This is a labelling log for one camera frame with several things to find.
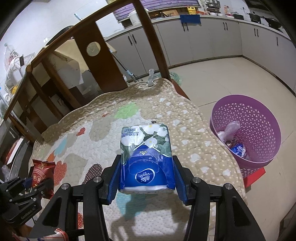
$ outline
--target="perforated basket wall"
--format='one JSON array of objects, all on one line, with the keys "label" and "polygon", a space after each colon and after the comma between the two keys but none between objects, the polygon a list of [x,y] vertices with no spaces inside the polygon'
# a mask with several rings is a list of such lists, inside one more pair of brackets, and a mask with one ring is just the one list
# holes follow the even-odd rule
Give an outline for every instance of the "perforated basket wall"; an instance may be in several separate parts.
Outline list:
[{"label": "perforated basket wall", "polygon": [[270,110],[261,102],[244,95],[229,95],[217,101],[212,110],[210,127],[217,135],[228,123],[236,120],[241,128],[235,136],[245,145],[250,161],[233,155],[243,177],[246,177],[275,157],[281,144],[281,132]]}]

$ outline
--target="wooden bed frame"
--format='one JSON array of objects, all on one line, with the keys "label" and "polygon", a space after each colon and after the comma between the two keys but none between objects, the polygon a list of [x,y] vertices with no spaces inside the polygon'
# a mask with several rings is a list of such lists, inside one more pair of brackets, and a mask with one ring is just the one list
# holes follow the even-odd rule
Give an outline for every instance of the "wooden bed frame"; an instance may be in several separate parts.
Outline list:
[{"label": "wooden bed frame", "polygon": [[[188,98],[184,91],[176,84],[176,82],[170,79],[168,66],[166,64],[165,57],[157,38],[156,32],[140,0],[116,0],[67,30],[65,33],[55,39],[49,46],[43,49],[32,60],[31,64],[26,67],[26,73],[23,76],[15,95],[10,102],[10,105],[4,115],[4,120],[7,120],[9,118],[22,135],[27,137],[31,142],[35,142],[36,137],[34,136],[34,134],[32,134],[32,132],[11,113],[18,101],[23,110],[23,113],[25,113],[25,118],[28,118],[40,133],[47,129],[47,126],[40,119],[35,110],[32,108],[30,102],[28,101],[27,93],[25,90],[25,85],[26,83],[28,83],[28,81],[30,81],[30,83],[36,90],[37,95],[39,95],[41,100],[58,118],[58,120],[61,120],[63,118],[64,115],[54,105],[50,97],[44,93],[40,84],[32,74],[33,68],[37,67],[39,64],[43,65],[49,77],[52,79],[63,97],[70,103],[73,109],[81,107],[81,104],[75,99],[73,94],[66,87],[66,85],[64,84],[60,76],[56,73],[52,64],[48,60],[48,56],[71,37],[74,37],[76,44],[87,66],[89,67],[89,70],[91,71],[93,77],[104,93],[119,91],[127,88],[127,84],[124,81],[123,76],[118,69],[109,51],[109,48],[107,47],[103,36],[95,22],[130,3],[134,5],[134,8],[138,13],[139,19],[142,23],[143,29],[155,56],[161,76],[170,80],[174,84],[176,91],[180,95]],[[89,56],[86,51],[87,46],[92,42],[97,42],[101,47],[99,53],[95,56]]]}]

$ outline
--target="tissue pack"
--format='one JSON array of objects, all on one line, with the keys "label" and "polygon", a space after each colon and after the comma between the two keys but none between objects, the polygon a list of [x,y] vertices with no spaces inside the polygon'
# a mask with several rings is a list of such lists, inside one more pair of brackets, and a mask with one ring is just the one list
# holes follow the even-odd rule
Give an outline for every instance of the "tissue pack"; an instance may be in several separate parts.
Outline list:
[{"label": "tissue pack", "polygon": [[168,127],[164,124],[125,126],[121,132],[122,193],[175,190],[175,175]]}]

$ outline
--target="cabinet handle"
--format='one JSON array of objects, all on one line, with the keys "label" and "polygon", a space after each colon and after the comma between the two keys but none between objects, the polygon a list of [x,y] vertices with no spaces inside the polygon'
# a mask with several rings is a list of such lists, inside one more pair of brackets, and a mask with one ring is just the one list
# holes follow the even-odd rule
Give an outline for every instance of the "cabinet handle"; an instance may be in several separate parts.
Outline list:
[{"label": "cabinet handle", "polygon": [[134,41],[135,41],[135,44],[137,44],[137,41],[135,40],[135,37],[133,36],[133,34],[132,34],[132,37],[133,37],[133,39],[134,39]]},{"label": "cabinet handle", "polygon": [[133,46],[133,43],[131,42],[131,39],[129,38],[129,36],[128,36],[128,40],[130,41],[130,43],[131,43],[131,46]]}]

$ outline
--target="tiled floor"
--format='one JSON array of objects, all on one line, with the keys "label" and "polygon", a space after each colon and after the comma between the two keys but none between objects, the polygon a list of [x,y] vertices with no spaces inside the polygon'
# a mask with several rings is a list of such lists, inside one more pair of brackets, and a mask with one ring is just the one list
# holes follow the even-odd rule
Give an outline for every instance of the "tiled floor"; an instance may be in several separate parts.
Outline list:
[{"label": "tiled floor", "polygon": [[282,145],[266,174],[247,192],[252,211],[267,241],[278,237],[279,223],[296,202],[296,97],[271,74],[244,58],[226,58],[171,69],[182,89],[209,120],[217,100],[230,94],[253,97],[275,115]]}]

